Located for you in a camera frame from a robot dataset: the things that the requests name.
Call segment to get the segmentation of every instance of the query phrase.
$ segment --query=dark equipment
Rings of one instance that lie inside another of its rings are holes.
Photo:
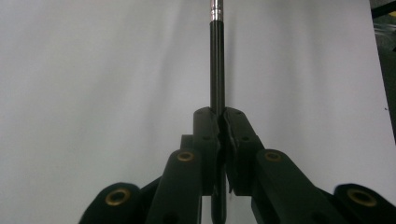
[[[211,196],[213,223],[226,220],[226,175],[237,196],[250,196],[258,223],[396,223],[396,207],[363,186],[316,188],[284,153],[265,149],[245,114],[224,104],[222,1],[212,0],[210,107],[193,115],[163,176],[140,189],[118,183],[102,190],[80,224],[201,223]]]

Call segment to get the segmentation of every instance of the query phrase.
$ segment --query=black metal rod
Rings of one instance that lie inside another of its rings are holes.
[[[210,108],[218,118],[225,107],[223,26],[222,21],[210,22]]]
[[[222,146],[222,114],[225,108],[224,89],[224,24],[222,0],[211,0],[210,22],[210,108],[218,118],[219,140]],[[224,148],[220,149],[216,165],[216,180],[212,194],[212,221],[224,224],[227,216]]]
[[[385,4],[381,7],[376,7],[372,9],[372,18],[384,16],[392,11],[396,11],[396,1]]]

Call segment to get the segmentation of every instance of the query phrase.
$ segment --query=white background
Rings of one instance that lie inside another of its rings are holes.
[[[208,0],[1,1],[0,223],[77,223],[108,185],[160,176],[209,105],[209,15]],[[369,1],[225,1],[225,62],[227,106],[267,148],[329,192],[396,203]],[[229,196],[227,223],[254,222]]]

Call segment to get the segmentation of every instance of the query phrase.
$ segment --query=brass insert hole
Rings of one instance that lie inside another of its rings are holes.
[[[376,199],[371,194],[360,189],[349,189],[346,192],[347,196],[355,203],[366,207],[376,206]]]
[[[118,206],[128,201],[131,197],[131,192],[128,189],[120,188],[111,191],[106,196],[106,203],[110,206]]]
[[[267,152],[265,153],[265,159],[268,161],[281,161],[282,157],[276,152]]]
[[[177,159],[180,161],[192,161],[192,159],[194,159],[194,154],[190,152],[180,152],[177,155]]]

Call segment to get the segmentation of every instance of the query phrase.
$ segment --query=silver rod tip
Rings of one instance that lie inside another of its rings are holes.
[[[212,21],[223,20],[223,1],[210,0],[210,19]]]

